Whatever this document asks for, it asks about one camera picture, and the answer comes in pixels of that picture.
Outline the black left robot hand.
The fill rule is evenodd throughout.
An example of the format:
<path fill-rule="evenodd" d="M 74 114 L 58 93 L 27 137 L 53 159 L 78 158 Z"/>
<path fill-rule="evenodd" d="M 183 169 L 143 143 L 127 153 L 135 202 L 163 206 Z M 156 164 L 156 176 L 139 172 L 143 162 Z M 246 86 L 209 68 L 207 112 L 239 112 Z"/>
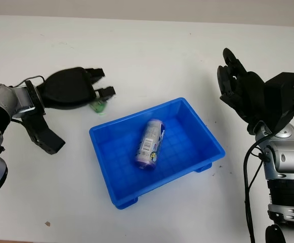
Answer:
<path fill-rule="evenodd" d="M 101 68 L 64 69 L 49 76 L 37 90 L 46 108 L 76 109 L 94 101 L 107 101 L 116 94 L 112 86 L 93 88 L 104 76 Z"/>

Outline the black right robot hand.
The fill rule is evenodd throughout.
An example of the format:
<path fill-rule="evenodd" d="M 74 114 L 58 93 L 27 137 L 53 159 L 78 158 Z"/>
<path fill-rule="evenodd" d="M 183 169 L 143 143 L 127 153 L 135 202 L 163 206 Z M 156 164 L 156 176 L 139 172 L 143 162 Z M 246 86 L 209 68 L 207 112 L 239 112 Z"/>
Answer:
<path fill-rule="evenodd" d="M 223 50 L 223 58 L 225 66 L 217 69 L 220 99 L 247 123 L 248 133 L 255 135 L 263 120 L 264 82 L 256 73 L 246 71 L 230 49 Z"/>

